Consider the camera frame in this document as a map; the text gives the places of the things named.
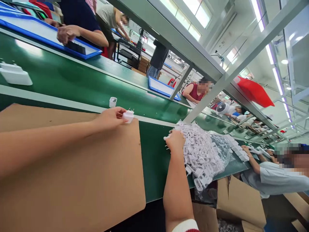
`gray t-shirt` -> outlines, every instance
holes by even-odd
[[[278,164],[262,162],[260,172],[258,175],[253,169],[249,169],[242,172],[241,178],[243,182],[258,190],[262,198],[309,190],[309,177],[280,168]]]
[[[104,4],[97,10],[97,14],[110,28],[118,28],[113,5]]]

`assembly line workbench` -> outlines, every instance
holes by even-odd
[[[0,40],[0,58],[7,63],[14,60],[29,73],[33,82],[32,86],[11,85],[0,76],[0,111],[18,103],[99,113],[108,108],[110,97],[117,97],[117,105],[135,109],[139,119],[146,202],[163,197],[170,159],[163,137],[187,116],[192,110],[190,107],[148,90],[146,77],[105,57],[77,62],[3,33],[0,33]],[[203,113],[195,120],[206,131],[222,134],[223,130],[234,128],[229,122]],[[252,135],[242,128],[233,133],[239,138],[240,145],[244,136]],[[233,155],[235,160],[214,179],[251,168],[248,162],[243,163],[236,154]],[[190,187],[194,187],[192,176],[188,176],[188,181]]]

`red shirt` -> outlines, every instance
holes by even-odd
[[[197,100],[197,101],[200,101],[200,100],[202,100],[202,98],[204,97],[204,93],[201,93],[200,95],[197,95],[197,84],[195,84],[195,83],[191,83],[191,84],[193,84],[193,89],[192,89],[192,91],[190,92],[190,96],[191,97],[193,97],[195,100]]]

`light blue shirt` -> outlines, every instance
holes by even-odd
[[[259,175],[249,169],[242,172],[241,178],[243,182],[258,190],[262,198],[309,190],[309,177],[280,168],[278,164],[262,162],[260,172]]]

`hand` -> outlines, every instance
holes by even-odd
[[[114,107],[103,111],[96,119],[91,123],[98,131],[112,130],[127,122],[122,119],[122,114],[126,110],[122,107]]]
[[[81,33],[81,28],[76,25],[68,25],[58,28],[57,39],[59,42],[66,45],[68,41],[74,40],[76,37],[79,37]]]
[[[271,150],[267,149],[266,152],[267,152],[270,156],[274,156],[274,153],[273,153]]]
[[[57,22],[57,21],[55,21],[55,20],[52,20],[52,19],[50,19],[50,18],[46,18],[46,19],[45,19],[45,22],[48,23],[48,24],[51,25],[51,26],[56,27],[56,28],[58,28],[58,27],[60,27],[60,26],[64,26],[64,24],[61,24],[61,23],[59,23],[59,22]]]
[[[186,142],[186,139],[183,136],[183,133],[179,130],[172,130],[172,133],[169,134],[169,138],[166,139],[166,144],[171,152],[179,152],[183,156],[183,146]]]
[[[242,145],[241,148],[246,152],[249,153],[249,148],[246,145]]]

